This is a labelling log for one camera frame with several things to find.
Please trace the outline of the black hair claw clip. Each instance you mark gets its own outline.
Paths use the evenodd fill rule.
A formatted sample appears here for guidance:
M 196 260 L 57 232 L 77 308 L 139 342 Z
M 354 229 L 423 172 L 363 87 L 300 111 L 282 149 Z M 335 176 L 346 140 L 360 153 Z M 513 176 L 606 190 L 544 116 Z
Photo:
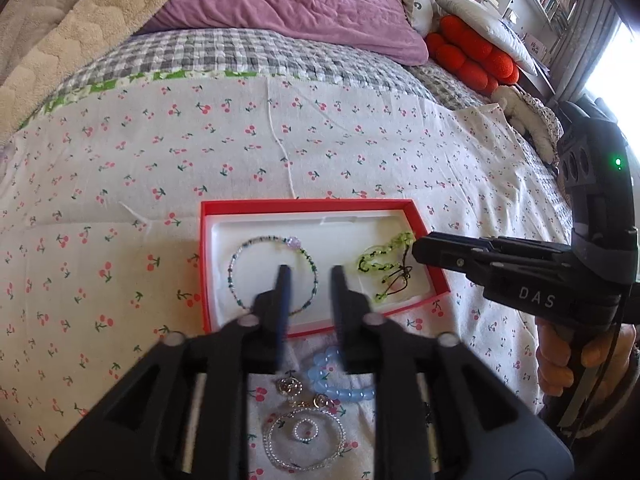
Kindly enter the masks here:
M 431 404 L 428 401 L 423 401 L 423 408 L 424 408 L 424 420 L 425 420 L 425 425 L 431 426 L 431 424 L 433 423 L 433 412 L 431 409 Z

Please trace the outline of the grey checked bed cover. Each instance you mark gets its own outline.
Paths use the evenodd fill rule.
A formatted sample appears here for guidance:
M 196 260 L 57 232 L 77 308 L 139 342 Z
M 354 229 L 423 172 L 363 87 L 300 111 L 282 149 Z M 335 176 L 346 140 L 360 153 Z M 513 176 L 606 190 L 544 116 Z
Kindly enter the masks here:
M 397 91 L 423 96 L 450 110 L 489 102 L 433 61 L 403 66 L 382 54 L 340 44 L 294 39 L 269 30 L 212 28 L 133 36 L 66 78 L 43 103 L 119 79 L 130 82 L 145 74 L 170 79 L 199 73 L 240 78 L 276 75 Z

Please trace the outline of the purple quilted blanket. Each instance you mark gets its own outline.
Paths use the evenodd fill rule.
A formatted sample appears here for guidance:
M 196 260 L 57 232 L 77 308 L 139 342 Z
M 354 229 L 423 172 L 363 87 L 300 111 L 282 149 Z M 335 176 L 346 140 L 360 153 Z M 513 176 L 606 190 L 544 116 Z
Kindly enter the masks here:
M 367 50 L 408 66 L 428 59 L 401 0 L 168 0 L 141 30 L 199 28 L 271 30 Z

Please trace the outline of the red open cardboard box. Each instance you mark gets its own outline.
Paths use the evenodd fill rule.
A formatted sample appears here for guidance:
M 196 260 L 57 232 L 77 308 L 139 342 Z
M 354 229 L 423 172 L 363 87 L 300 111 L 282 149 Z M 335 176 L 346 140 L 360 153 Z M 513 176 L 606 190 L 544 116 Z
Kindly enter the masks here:
M 200 256 L 203 327 L 216 332 L 244 315 L 270 289 L 279 266 L 292 270 L 288 333 L 307 336 L 332 330 L 330 271 L 342 266 L 350 288 L 371 307 L 392 315 L 436 304 L 450 291 L 441 270 L 420 266 L 401 248 L 387 260 L 410 266 L 383 301 L 382 272 L 362 272 L 364 252 L 390 244 L 405 232 L 427 229 L 412 200 L 209 200 L 201 204 Z

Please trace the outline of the white plush toy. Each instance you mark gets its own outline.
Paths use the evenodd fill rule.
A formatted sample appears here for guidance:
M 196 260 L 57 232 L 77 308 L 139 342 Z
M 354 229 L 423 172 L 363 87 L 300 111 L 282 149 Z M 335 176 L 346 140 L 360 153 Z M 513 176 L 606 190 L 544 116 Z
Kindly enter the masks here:
M 558 166 L 558 142 L 564 130 L 552 109 L 509 86 L 498 86 L 490 98 L 500 105 L 508 123 L 533 144 L 539 158 L 547 165 Z

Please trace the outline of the beige fleece blanket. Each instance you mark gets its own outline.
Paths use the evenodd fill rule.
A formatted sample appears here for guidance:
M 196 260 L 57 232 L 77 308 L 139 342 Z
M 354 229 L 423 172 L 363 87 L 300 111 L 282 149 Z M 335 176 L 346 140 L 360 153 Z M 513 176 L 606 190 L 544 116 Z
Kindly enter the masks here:
M 67 77 L 119 46 L 167 1 L 79 0 L 2 84 L 1 143 L 7 144 Z

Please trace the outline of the orange plush cushion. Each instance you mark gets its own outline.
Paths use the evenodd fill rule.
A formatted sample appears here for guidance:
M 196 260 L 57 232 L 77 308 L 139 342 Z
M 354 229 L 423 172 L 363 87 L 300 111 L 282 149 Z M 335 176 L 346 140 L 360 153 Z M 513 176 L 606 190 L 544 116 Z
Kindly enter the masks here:
M 513 58 L 454 15 L 445 15 L 424 38 L 428 54 L 451 75 L 483 96 L 498 86 L 514 86 L 520 69 Z

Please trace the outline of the white bookshelf with books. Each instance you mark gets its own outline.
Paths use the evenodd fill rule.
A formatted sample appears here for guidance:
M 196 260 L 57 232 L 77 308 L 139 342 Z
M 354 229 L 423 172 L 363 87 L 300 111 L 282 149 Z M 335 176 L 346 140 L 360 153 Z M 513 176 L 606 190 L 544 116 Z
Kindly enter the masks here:
M 532 57 L 549 66 L 577 0 L 498 0 L 502 17 Z

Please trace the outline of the cherry print bed sheet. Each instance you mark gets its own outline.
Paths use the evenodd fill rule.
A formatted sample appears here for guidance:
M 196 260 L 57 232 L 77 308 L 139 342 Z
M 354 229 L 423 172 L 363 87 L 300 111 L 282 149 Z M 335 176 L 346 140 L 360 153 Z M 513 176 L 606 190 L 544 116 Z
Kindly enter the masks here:
M 94 87 L 1 152 L 1 418 L 43 466 L 146 350 L 203 325 L 204 200 L 412 200 L 434 231 L 566 242 L 489 105 L 271 76 Z

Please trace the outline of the white patterned pillow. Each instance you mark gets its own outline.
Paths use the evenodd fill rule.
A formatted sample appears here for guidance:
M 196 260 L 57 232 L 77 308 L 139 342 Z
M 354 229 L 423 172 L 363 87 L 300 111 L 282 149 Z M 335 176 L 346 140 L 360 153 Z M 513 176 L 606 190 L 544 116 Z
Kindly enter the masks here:
M 534 58 L 521 38 L 491 11 L 475 0 L 401 0 L 410 25 L 421 36 L 434 32 L 436 15 L 455 15 L 478 32 L 481 37 L 514 59 L 520 70 L 536 75 Z

